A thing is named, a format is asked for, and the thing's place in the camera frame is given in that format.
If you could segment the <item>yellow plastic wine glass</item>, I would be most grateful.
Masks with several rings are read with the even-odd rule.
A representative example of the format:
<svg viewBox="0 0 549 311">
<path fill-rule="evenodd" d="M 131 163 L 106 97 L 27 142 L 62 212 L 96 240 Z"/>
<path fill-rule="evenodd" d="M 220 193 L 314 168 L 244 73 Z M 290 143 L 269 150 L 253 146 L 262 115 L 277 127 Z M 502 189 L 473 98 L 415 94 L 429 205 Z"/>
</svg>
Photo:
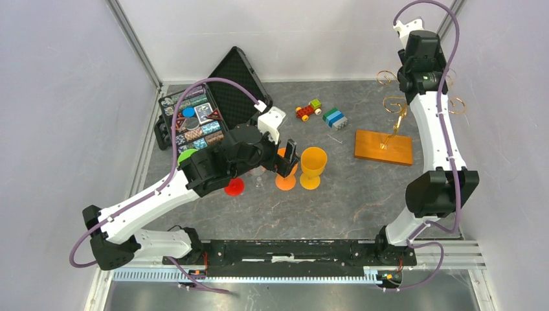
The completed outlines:
<svg viewBox="0 0 549 311">
<path fill-rule="evenodd" d="M 321 183 L 320 175 L 328 162 L 327 153 L 316 146 L 305 149 L 301 155 L 300 184 L 306 190 L 314 190 Z"/>
</svg>

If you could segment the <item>orange plastic wine glass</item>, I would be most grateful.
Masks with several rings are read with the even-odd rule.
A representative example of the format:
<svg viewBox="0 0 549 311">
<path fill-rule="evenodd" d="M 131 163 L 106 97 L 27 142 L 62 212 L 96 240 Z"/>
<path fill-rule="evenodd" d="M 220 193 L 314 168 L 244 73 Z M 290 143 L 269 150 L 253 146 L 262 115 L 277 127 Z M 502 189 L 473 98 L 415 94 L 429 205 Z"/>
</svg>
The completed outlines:
<svg viewBox="0 0 549 311">
<path fill-rule="evenodd" d="M 295 185 L 297 184 L 297 179 L 295 177 L 297 169 L 298 169 L 298 165 L 295 165 L 293 167 L 290 175 L 288 175 L 285 178 L 277 175 L 276 179 L 275 179 L 276 187 L 279 188 L 280 190 L 284 190 L 284 191 L 288 191 L 288 190 L 293 189 L 295 187 Z"/>
</svg>

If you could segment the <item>clear wine glass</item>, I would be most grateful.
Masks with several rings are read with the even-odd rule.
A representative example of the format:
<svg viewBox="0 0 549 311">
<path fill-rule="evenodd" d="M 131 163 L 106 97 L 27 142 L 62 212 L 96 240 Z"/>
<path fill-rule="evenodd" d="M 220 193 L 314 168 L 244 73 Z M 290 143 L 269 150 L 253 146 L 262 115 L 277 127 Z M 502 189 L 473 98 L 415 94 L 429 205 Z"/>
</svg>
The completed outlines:
<svg viewBox="0 0 549 311">
<path fill-rule="evenodd" d="M 257 167 L 249 171 L 252 176 L 253 185 L 256 188 L 262 188 L 264 184 L 263 175 L 265 174 L 264 167 Z"/>
</svg>

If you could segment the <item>red plastic wine glass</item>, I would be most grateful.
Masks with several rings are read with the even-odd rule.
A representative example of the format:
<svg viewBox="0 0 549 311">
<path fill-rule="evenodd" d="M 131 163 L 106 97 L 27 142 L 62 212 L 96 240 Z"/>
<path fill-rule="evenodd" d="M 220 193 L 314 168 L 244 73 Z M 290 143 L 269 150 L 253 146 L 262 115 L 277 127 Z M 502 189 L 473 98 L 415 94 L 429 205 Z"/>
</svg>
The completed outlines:
<svg viewBox="0 0 549 311">
<path fill-rule="evenodd" d="M 241 178 L 234 178 L 229 181 L 229 184 L 224 188 L 224 191 L 229 196 L 239 196 L 245 190 L 244 181 Z"/>
</svg>

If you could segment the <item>green plastic wine glass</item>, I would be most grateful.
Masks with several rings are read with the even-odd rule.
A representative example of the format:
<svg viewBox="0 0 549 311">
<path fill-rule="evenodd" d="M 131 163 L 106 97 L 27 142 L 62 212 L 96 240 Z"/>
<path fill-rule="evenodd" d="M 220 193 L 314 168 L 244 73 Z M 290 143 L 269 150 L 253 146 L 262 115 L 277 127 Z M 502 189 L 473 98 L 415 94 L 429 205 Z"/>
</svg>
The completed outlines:
<svg viewBox="0 0 549 311">
<path fill-rule="evenodd" d="M 188 159 L 195 152 L 197 152 L 197 149 L 195 148 L 189 148 L 181 152 L 177 158 L 177 166 L 179 166 L 185 159 Z"/>
</svg>

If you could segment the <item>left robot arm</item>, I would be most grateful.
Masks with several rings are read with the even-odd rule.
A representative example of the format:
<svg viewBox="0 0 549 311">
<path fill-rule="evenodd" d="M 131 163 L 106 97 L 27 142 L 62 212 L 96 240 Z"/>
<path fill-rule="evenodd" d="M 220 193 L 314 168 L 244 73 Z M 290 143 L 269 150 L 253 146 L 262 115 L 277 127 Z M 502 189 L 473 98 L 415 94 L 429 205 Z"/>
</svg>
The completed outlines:
<svg viewBox="0 0 549 311">
<path fill-rule="evenodd" d="M 83 211 L 94 263 L 102 270 L 114 270 L 134 259 L 182 258 L 195 264 L 203 257 L 203 246 L 192 228 L 151 231 L 145 225 L 176 207 L 198 200 L 254 168 L 288 176 L 299 162 L 294 140 L 289 139 L 284 155 L 279 142 L 255 126 L 241 124 L 222 140 L 192 152 L 175 170 L 156 184 L 124 202 L 101 209 L 95 205 Z"/>
</svg>

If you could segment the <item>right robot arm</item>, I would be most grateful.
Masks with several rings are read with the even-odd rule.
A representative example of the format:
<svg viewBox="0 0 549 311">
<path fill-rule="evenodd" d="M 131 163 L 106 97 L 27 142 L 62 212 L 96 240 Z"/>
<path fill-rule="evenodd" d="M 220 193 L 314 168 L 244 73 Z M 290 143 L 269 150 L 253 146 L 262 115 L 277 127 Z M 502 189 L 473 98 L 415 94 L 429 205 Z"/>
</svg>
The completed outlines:
<svg viewBox="0 0 549 311">
<path fill-rule="evenodd" d="M 423 174 L 408 184 L 403 211 L 376 237 L 374 257 L 382 264 L 414 248 L 413 240 L 428 227 L 457 232 L 464 203 L 480 181 L 478 172 L 467 168 L 454 137 L 446 82 L 452 59 L 445 57 L 439 35 L 395 30 L 403 44 L 399 89 L 418 125 Z"/>
</svg>

